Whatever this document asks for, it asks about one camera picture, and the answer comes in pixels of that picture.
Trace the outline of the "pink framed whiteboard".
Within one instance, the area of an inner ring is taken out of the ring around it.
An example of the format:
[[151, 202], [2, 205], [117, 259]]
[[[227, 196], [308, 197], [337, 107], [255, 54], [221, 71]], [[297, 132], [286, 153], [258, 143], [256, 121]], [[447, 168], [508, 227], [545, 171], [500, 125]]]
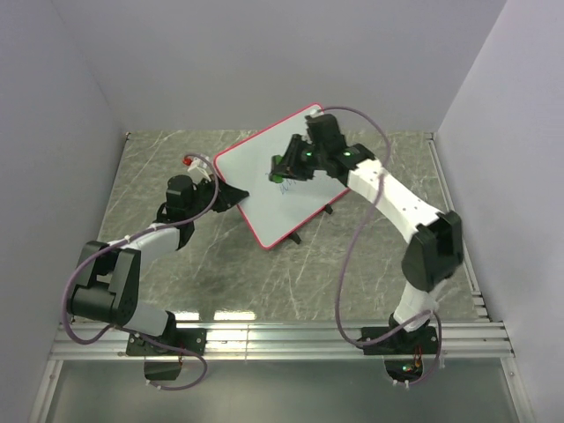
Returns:
[[308, 182], [268, 179], [271, 157], [285, 152], [292, 135], [304, 135], [306, 116], [321, 107], [310, 104], [219, 152], [213, 160], [225, 183], [249, 193], [238, 208], [264, 249], [272, 249], [347, 192], [324, 172], [317, 172]]

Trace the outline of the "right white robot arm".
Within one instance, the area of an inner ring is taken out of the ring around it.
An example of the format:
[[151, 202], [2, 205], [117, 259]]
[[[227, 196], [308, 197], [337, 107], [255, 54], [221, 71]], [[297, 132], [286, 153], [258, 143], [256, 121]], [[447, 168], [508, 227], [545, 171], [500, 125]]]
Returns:
[[269, 179], [305, 182], [324, 171], [369, 202], [368, 219], [379, 211], [398, 230], [407, 244], [401, 261], [406, 284], [389, 331], [376, 340], [389, 339], [395, 350], [409, 352], [435, 317], [444, 283], [464, 262], [462, 220], [413, 194], [366, 146], [347, 144], [331, 109], [305, 120], [306, 135], [292, 135], [284, 154], [271, 158]]

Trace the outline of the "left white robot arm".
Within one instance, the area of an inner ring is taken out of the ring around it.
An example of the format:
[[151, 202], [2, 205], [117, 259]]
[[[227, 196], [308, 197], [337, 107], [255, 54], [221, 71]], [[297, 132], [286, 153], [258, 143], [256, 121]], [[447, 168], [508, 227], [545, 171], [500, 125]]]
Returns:
[[225, 212], [248, 197], [246, 190], [216, 176], [199, 182], [188, 175], [169, 179], [165, 201], [145, 230], [118, 241], [89, 241], [83, 247], [63, 291], [62, 322], [67, 335], [78, 344], [85, 343], [70, 328], [71, 317], [78, 316], [137, 334], [158, 354], [180, 349], [174, 314], [139, 301], [141, 270], [184, 248], [195, 232], [196, 219], [208, 211]]

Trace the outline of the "green whiteboard eraser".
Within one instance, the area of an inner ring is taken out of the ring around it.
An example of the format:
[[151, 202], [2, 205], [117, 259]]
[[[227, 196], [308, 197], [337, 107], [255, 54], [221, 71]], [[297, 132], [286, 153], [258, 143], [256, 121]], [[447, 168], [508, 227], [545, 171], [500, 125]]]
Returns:
[[281, 155], [274, 155], [271, 157], [271, 171], [269, 173], [269, 181], [280, 184], [284, 181], [284, 176], [281, 174], [282, 168], [280, 163], [282, 161]]

